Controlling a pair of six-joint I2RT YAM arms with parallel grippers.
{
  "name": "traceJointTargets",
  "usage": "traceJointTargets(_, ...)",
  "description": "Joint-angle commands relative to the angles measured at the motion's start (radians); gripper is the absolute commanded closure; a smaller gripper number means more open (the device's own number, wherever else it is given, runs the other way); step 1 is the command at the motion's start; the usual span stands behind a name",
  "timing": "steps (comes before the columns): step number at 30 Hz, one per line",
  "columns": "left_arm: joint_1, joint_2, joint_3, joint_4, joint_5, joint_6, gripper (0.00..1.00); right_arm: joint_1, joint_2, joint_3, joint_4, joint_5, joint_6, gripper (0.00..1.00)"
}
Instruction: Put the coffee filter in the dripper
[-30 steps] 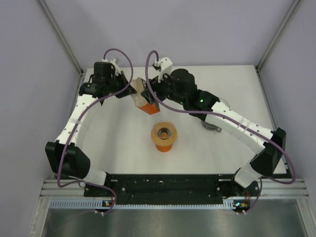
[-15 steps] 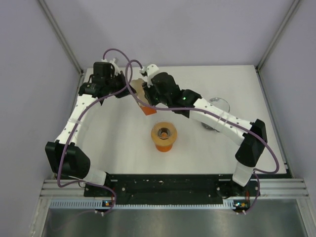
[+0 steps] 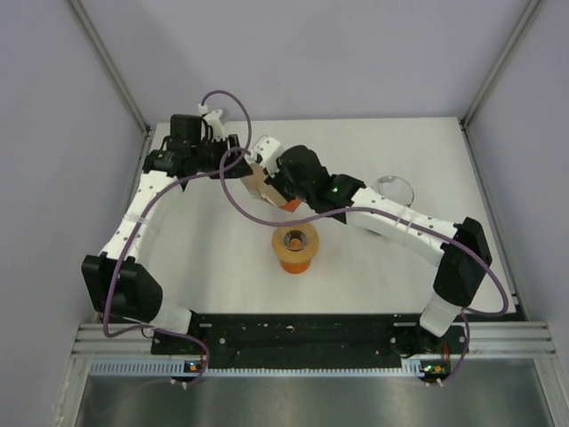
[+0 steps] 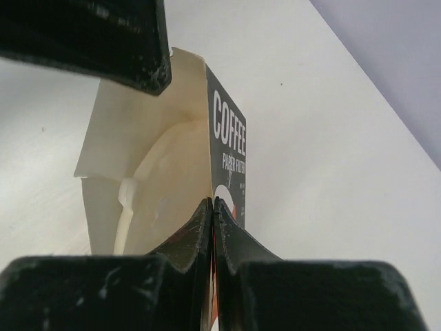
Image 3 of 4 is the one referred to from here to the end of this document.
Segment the orange filter box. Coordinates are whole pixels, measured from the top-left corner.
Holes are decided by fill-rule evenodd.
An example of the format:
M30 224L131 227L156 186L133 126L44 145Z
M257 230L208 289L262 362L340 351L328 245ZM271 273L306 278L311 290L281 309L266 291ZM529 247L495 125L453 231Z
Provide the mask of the orange filter box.
M241 179L245 188L253 198L262 200L286 212L294 213L301 204L298 198L290 201L277 192L277 190L266 183L268 176L264 173L263 168L255 163L250 164L252 174Z

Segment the orange liquid glass flask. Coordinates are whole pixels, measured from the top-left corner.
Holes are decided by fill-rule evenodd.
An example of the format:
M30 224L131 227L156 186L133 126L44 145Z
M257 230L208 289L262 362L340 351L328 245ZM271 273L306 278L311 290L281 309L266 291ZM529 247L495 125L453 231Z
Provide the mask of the orange liquid glass flask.
M284 253L280 258L281 267L290 274L301 274L310 265L311 258L306 252L306 248L299 252L291 252L284 248Z

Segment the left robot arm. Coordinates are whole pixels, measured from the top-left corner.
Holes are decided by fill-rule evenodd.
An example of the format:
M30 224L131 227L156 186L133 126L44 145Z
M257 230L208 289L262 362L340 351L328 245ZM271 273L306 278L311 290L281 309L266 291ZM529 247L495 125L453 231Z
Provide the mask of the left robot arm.
M121 318L171 332L182 352L199 347L202 333L191 325L192 311L165 299L147 265L172 204L190 181L252 175L239 145L238 136L225 129L222 109L202 106L196 115L171 117L170 132L144 158L138 188L112 238L81 265L106 336L113 336L111 319Z

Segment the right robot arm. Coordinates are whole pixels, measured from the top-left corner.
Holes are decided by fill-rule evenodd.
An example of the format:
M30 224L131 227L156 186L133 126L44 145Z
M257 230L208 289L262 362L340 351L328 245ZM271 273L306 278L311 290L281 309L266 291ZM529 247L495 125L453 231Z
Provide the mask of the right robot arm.
M303 145L283 149L264 141L253 159L264 172L264 184L285 202L299 200L317 219L333 218L370 230L435 266L433 293L414 338L427 352L446 343L450 325L490 274L493 259L478 221L442 221L398 204L352 176L328 173L317 154Z

